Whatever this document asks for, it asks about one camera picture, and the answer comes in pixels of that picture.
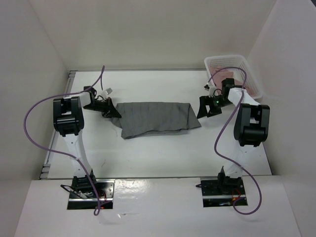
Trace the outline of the grey pleated skirt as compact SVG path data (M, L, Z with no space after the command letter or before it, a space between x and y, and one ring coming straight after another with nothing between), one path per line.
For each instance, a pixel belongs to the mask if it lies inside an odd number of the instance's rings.
M123 139L171 134L201 127L189 103L118 103L116 110L121 118L112 118L111 122L121 128Z

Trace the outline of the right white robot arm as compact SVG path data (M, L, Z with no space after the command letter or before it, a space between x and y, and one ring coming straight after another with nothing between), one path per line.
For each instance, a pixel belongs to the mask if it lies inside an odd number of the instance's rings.
M205 95L199 98L197 118L213 117L222 113L222 108L233 104L235 109L228 121L236 118L233 136L237 142L232 158L226 158L225 164L217 176L214 185L220 194L230 194L241 189L242 175L248 157L266 141L269 131L270 107L256 102L243 85L235 84L233 78L222 81L219 95Z

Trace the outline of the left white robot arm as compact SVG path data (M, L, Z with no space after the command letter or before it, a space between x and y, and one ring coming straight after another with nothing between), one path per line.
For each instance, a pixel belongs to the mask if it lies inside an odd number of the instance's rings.
M75 157L75 168L70 192L79 197L93 197L98 193L98 184L84 149L83 109L100 112L105 118L121 118L110 97L98 96L92 86L85 86L83 92L53 100L53 125L66 142L68 152Z

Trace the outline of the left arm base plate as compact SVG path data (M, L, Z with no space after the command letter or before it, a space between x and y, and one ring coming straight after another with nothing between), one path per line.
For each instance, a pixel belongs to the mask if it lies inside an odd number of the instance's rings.
M82 191L76 192L71 185L60 185L60 187L69 194L68 210L88 210L97 207L97 197L95 192L91 189L86 193ZM99 179L95 184L98 193L101 207L100 209L112 209L115 191L115 180Z

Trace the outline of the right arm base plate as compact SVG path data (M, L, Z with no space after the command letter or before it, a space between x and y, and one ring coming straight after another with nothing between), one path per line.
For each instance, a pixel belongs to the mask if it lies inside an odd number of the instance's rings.
M241 178L232 181L229 178L203 177L196 184L201 190L203 207L247 206L247 197Z

